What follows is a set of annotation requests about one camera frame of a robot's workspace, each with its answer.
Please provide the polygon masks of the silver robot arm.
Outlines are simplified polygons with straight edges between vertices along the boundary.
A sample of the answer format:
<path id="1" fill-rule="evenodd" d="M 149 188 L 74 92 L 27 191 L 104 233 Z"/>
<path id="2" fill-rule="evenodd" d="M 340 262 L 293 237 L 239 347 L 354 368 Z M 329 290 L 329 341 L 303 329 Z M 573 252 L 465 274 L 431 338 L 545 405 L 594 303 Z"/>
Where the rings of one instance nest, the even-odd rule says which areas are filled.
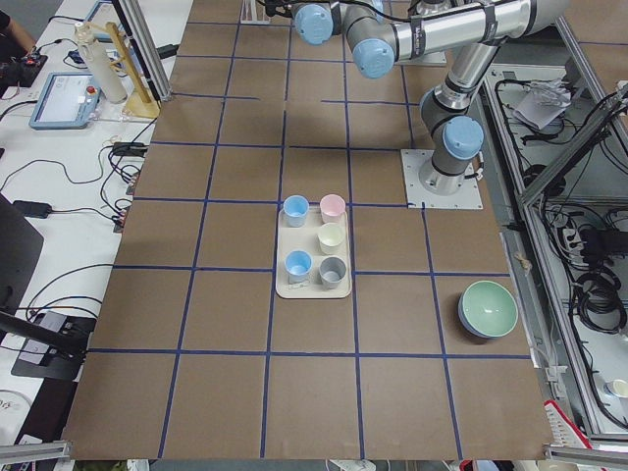
<path id="1" fill-rule="evenodd" d="M 427 92 L 421 117 L 435 144 L 419 171 L 420 184 L 437 195 L 456 193 L 484 132 L 466 113 L 501 45 L 537 32 L 566 10 L 565 1 L 469 1 L 419 14 L 412 2 L 404 20 L 384 20 L 376 1 L 289 1 L 285 7 L 300 37 L 320 45 L 343 35 L 353 62 L 368 79 L 386 75 L 394 64 L 457 49 L 444 81 Z"/>

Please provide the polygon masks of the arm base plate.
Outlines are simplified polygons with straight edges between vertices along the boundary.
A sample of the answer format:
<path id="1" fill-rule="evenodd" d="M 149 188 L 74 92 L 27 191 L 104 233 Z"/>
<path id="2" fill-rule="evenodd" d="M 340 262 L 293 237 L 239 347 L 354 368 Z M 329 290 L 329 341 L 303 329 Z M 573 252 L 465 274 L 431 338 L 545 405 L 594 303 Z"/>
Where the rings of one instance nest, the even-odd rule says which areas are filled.
<path id="1" fill-rule="evenodd" d="M 407 206 L 417 209 L 482 210 L 482 171 L 468 162 L 465 173 L 446 176 L 433 166 L 433 150 L 400 151 Z"/>
<path id="2" fill-rule="evenodd" d="M 444 51 L 424 54 L 414 59 L 403 58 L 399 54 L 396 54 L 396 62 L 402 66 L 445 67 L 447 58 Z"/>

